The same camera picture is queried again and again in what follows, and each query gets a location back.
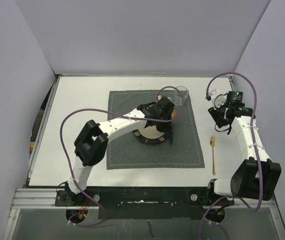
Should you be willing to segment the gold spoon green handle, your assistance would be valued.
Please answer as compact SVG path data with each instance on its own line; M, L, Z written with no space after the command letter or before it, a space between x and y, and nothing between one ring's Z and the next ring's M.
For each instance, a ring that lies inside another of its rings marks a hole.
M177 110L174 108L172 113L171 113L171 122L170 122L170 137L169 137L169 144L172 145L173 144L173 137L174 137L174 118L177 115Z

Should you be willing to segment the clear drinking glass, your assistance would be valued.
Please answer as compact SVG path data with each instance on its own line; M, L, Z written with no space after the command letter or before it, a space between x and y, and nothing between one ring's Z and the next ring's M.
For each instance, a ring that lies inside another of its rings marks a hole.
M173 90L172 99L176 106L183 106L189 95L189 90L184 86L176 86Z

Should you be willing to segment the gold fork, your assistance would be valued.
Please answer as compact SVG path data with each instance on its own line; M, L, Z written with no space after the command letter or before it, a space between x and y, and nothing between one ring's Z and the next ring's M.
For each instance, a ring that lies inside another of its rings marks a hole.
M216 137L215 135L210 136L210 146L212 150L212 174L215 176L216 175L216 166L215 166L215 151L214 147L216 145Z

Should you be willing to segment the dark rimmed dinner plate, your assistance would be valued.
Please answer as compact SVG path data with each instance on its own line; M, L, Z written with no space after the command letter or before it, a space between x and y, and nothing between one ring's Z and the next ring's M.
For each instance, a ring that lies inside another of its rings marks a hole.
M136 129L132 133L138 141L147 145L161 144L170 138L170 133L158 131L156 126Z

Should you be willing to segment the grey cloth placemat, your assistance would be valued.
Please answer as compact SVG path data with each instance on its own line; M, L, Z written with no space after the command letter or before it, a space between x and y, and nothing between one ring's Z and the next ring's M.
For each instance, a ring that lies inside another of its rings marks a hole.
M157 90L110 91L108 111L124 115L141 104L156 101ZM108 144L106 150L106 168L205 168L203 151L195 122L191 97L182 106L175 106L177 118L173 122L171 136L160 136L164 141L147 143L146 137L138 132L130 132Z

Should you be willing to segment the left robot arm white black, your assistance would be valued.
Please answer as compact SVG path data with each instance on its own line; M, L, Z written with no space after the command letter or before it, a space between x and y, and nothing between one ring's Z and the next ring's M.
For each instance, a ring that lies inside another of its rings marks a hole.
M105 157L108 143L111 141L130 132L150 127L155 127L159 133L171 134L174 109L175 104L164 96L157 102L141 104L124 115L95 108L84 108L70 113L61 123L59 130L60 142L71 174L67 181L66 199L74 206L84 201L84 192L92 168ZM63 140L63 127L72 115L85 111L106 113L116 118L100 123L94 120L85 123L74 141L76 160L72 166Z

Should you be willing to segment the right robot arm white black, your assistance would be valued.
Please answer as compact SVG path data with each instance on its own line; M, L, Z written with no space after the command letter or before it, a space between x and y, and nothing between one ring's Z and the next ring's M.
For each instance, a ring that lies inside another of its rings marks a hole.
M209 93L212 107L208 109L216 127L227 126L234 132L243 162L231 179L212 179L205 192L206 201L217 204L223 196L269 201L276 188L282 169L271 160L261 142L253 109L242 102L241 91Z

